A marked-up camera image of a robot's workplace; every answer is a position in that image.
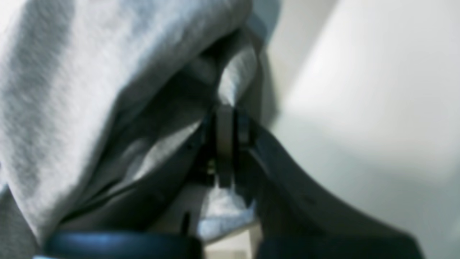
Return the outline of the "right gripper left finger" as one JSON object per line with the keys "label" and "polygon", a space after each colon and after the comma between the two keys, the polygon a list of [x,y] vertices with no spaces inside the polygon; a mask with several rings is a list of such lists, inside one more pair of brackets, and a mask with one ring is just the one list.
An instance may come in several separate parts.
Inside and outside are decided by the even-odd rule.
{"label": "right gripper left finger", "polygon": [[235,108],[213,109],[158,169],[65,218],[45,258],[203,259],[236,212],[235,131]]}

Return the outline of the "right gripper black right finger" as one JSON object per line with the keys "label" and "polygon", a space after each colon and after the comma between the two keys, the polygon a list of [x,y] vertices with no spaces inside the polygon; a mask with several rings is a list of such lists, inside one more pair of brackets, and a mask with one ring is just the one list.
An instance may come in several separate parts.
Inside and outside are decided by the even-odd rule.
{"label": "right gripper black right finger", "polygon": [[235,112],[235,186],[255,205],[258,259],[422,259],[410,234],[339,199],[310,177],[281,143]]}

